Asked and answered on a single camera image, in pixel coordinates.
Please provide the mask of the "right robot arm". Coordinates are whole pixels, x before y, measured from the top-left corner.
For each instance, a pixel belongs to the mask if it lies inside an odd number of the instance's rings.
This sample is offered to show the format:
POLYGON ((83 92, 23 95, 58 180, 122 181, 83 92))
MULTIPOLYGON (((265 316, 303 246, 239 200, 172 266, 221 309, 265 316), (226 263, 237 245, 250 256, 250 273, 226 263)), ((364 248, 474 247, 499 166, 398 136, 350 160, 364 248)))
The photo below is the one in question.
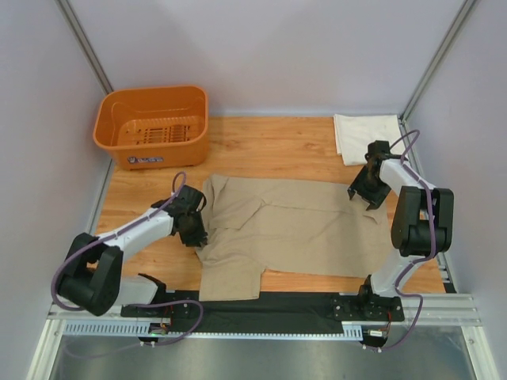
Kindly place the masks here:
POLYGON ((389 142, 368 144, 366 164, 349 186, 349 198, 359 196, 369 211, 378 210, 390 192, 398 197, 391 225, 393 249, 381 269, 361 285, 356 308, 369 320, 386 308, 385 298, 402 295, 407 280, 452 243, 454 194, 417 174, 405 156, 393 154, 389 142))

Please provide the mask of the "beige t shirt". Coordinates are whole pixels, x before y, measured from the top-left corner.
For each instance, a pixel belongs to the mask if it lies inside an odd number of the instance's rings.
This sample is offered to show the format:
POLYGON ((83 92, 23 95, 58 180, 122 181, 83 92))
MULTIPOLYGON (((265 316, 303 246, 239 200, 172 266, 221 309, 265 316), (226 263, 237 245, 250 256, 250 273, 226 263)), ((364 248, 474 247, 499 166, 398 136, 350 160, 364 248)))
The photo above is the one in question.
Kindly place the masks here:
POLYGON ((385 206, 368 210, 347 185, 211 175, 203 183, 208 243, 199 300, 257 299, 265 270, 364 278, 391 251, 385 206))

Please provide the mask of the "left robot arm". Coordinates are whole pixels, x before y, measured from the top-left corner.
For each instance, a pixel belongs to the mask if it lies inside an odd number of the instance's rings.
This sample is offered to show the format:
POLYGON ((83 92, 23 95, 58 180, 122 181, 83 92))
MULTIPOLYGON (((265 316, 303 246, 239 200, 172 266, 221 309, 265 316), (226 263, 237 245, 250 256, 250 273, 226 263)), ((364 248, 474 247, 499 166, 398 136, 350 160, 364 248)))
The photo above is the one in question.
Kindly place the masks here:
POLYGON ((167 301, 158 292, 162 284, 148 275, 122 279, 123 264, 169 236, 177 235, 187 247, 204 247, 208 234, 201 212, 206 204, 203 192, 183 184, 126 225, 97 236, 79 234, 51 281, 52 301, 63 310, 101 316, 122 298, 148 317, 161 316, 167 301))

